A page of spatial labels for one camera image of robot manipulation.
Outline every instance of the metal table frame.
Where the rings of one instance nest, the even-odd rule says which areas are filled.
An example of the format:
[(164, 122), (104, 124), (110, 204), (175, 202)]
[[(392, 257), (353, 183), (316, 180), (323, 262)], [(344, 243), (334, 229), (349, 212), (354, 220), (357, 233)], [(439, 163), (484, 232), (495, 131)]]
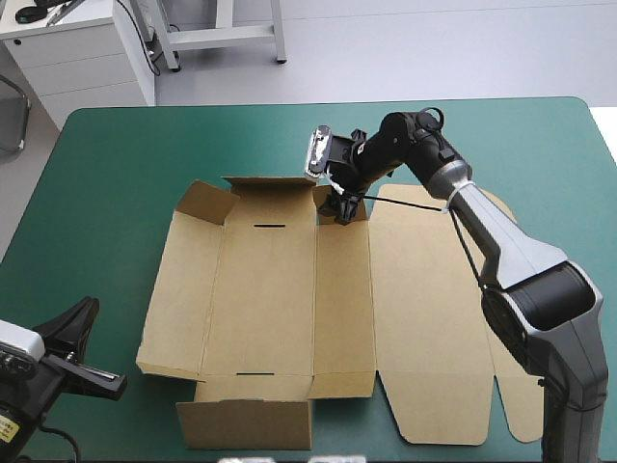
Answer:
[(178, 51), (271, 42), (277, 47), (277, 62), (282, 64), (287, 61), (287, 55), (282, 31), (281, 0), (270, 0), (270, 4), (272, 23), (233, 27), (233, 0), (217, 0), (215, 28), (195, 31), (171, 30), (162, 0), (148, 0), (148, 11), (165, 61), (171, 70), (180, 70)]

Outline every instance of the white table leg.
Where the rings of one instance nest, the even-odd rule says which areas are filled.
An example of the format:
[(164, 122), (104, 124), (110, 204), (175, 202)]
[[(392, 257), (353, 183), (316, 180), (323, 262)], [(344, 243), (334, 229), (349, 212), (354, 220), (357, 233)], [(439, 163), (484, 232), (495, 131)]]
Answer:
[(152, 27), (154, 27), (156, 37), (158, 37), (158, 41), (161, 44), (167, 67), (171, 70), (180, 69), (180, 63), (175, 57), (174, 50), (170, 44), (168, 35), (170, 33), (170, 23), (161, 0), (148, 0), (148, 11), (152, 17)]
[(277, 61), (286, 63), (287, 54), (285, 53), (285, 39), (282, 33), (282, 13), (281, 0), (270, 0), (272, 5), (272, 20), (274, 22), (274, 39), (277, 45)]

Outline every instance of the cardboard panel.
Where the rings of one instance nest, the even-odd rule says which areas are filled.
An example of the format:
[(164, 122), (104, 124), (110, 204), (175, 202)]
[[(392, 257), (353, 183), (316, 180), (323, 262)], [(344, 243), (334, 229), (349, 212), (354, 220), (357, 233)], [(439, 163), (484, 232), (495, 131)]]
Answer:
[(310, 396), (371, 396), (373, 381), (366, 378), (374, 377), (375, 344), (368, 223), (321, 225), (317, 236), (313, 371), (318, 377)]
[(226, 220), (201, 378), (311, 375), (316, 227), (310, 188), (234, 188), (241, 199)]
[[(503, 202), (493, 195), (488, 195), (512, 217), (512, 212)], [(442, 202), (430, 198), (421, 187), (387, 185), (380, 191), (380, 196), (421, 204), (443, 205)], [(396, 230), (403, 226), (409, 229), (399, 230), (401, 232), (400, 239), (395, 241), (394, 236), (399, 234)], [(463, 232), (476, 266), (480, 268), (483, 257), (469, 234), (465, 230)], [(384, 380), (390, 405), (396, 416), (401, 434), (410, 442), (430, 442), (432, 439), (441, 443), (448, 443), (448, 440), (451, 441), (450, 443), (461, 443), (461, 440), (469, 441), (470, 444), (480, 442), (479, 436), (483, 433), (486, 435), (482, 429), (485, 429), (485, 425), (488, 425), (488, 411), (490, 409), (490, 401), (484, 401), (482, 399), (484, 393), (480, 392), (486, 391), (488, 398), (492, 393), (492, 379), (488, 381), (486, 373), (481, 372), (483, 368), (486, 368), (486, 356), (480, 351), (486, 350), (491, 353), (492, 373), (497, 378), (510, 431), (515, 438), (522, 442), (530, 442), (540, 438), (543, 422), (543, 391), (537, 386), (538, 378), (529, 376), (523, 371), (483, 320), (480, 310), (480, 291), (477, 289), (467, 259), (452, 228), (450, 217), (431, 211), (406, 209), (392, 204), (376, 204), (370, 221), (370, 236), (375, 291), (378, 368)], [(412, 244), (405, 244), (403, 242), (405, 240)], [(383, 265), (388, 265), (389, 261), (384, 256), (375, 256), (374, 246), (377, 243), (389, 243), (384, 246), (398, 249), (398, 253), (391, 252), (393, 256), (400, 254), (408, 258), (412, 257), (411, 261), (414, 263), (410, 263), (405, 272), (411, 271), (409, 276), (414, 281), (414, 287), (421, 288), (421, 291), (418, 293), (412, 291), (412, 294), (410, 294), (398, 280), (389, 281), (386, 285), (383, 285), (380, 279), (382, 277), (379, 277), (377, 273), (379, 266), (376, 265), (376, 260)], [(397, 260), (392, 260), (390, 265), (395, 265), (399, 269), (397, 273), (400, 273), (401, 264)], [(407, 359), (398, 359), (395, 355), (392, 356), (392, 352), (396, 350), (396, 345), (401, 340), (395, 335), (394, 319), (383, 316), (381, 308), (384, 306), (382, 304), (384, 301), (378, 301), (381, 293), (378, 292), (377, 286), (383, 290), (394, 291), (394, 295), (391, 296), (394, 298), (393, 300), (403, 301), (407, 299), (409, 301), (409, 312), (404, 316), (395, 318), (395, 320), (407, 326), (415, 323), (419, 327), (428, 329), (427, 332), (423, 333), (424, 338), (421, 333), (418, 337), (416, 331), (409, 331), (409, 339), (414, 340), (410, 341), (410, 346), (413, 347), (414, 352)], [(479, 324), (484, 326), (488, 345), (482, 345), (483, 342), (478, 330)], [(467, 341), (459, 339), (463, 335), (468, 336)], [(453, 350), (454, 344), (459, 346), (458, 352)], [(456, 359), (457, 355), (462, 356), (460, 361)], [(434, 361), (435, 356), (440, 357), (436, 363)], [(456, 430), (458, 424), (450, 430), (440, 429), (440, 432), (436, 430), (432, 434), (427, 429), (422, 431), (419, 428), (414, 428), (415, 419), (405, 413), (405, 410), (412, 410), (415, 407), (416, 396), (409, 394), (409, 392), (408, 396), (399, 395), (396, 392), (400, 390), (401, 384), (410, 388), (410, 391), (414, 387), (422, 389), (422, 385), (417, 384), (419, 381), (417, 378), (399, 374), (410, 366), (408, 362), (413, 359), (418, 360), (418, 363), (414, 364), (411, 370), (413, 372), (422, 371), (424, 376), (434, 376), (435, 372), (449, 372), (447, 380), (440, 382), (441, 384), (449, 384), (449, 386), (443, 388), (439, 386), (435, 389), (426, 387), (426, 393), (435, 399), (427, 401), (443, 404), (433, 410), (433, 413), (436, 414), (443, 411), (443, 424), (451, 424), (456, 421), (457, 417), (463, 420), (468, 432), (466, 436), (458, 433)], [(429, 368), (422, 366), (422, 359), (426, 360), (426, 365), (430, 366)], [(479, 408), (471, 409), (470, 416), (472, 419), (469, 418), (469, 410), (466, 411), (463, 402), (457, 404), (457, 400), (453, 399), (450, 392), (456, 392), (457, 395), (467, 392), (469, 398), (466, 398), (465, 404), (477, 402)], [(430, 417), (428, 410), (422, 408), (416, 410), (416, 413), (420, 412), (429, 414), (423, 416), (423, 420)]]
[(306, 400), (311, 376), (234, 375), (208, 376), (195, 388), (196, 402), (228, 399)]
[(190, 449), (310, 449), (310, 404), (225, 400), (176, 405)]
[(144, 325), (143, 372), (195, 379), (223, 228), (175, 212)]
[[(416, 186), (385, 185), (379, 194), (440, 205)], [(370, 254), (377, 365), (401, 434), (412, 443), (481, 444), (493, 363), (479, 291), (449, 216), (376, 204)]]
[(186, 190), (175, 210), (213, 224), (223, 225), (229, 211), (237, 201), (238, 197), (229, 191), (195, 180)]

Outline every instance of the white desk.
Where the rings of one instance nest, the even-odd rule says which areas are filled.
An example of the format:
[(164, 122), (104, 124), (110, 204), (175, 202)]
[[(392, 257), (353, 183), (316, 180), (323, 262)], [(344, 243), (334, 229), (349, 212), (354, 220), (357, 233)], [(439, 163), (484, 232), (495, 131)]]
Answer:
[(7, 0), (0, 40), (58, 128), (80, 108), (155, 104), (139, 36), (115, 0), (86, 0), (51, 27), (50, 16), (18, 24), (15, 13), (29, 5), (34, 0)]

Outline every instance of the drawer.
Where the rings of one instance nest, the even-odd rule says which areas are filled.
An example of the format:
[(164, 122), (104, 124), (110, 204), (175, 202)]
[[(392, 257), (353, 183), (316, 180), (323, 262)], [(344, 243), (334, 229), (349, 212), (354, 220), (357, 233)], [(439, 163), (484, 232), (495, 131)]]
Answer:
[(38, 96), (121, 84), (136, 80), (126, 55), (101, 56), (57, 65), (24, 68)]
[(4, 43), (22, 69), (125, 53), (113, 24), (8, 39)]
[(67, 94), (42, 96), (40, 102), (60, 129), (65, 125), (68, 115), (77, 109), (147, 106), (136, 81)]

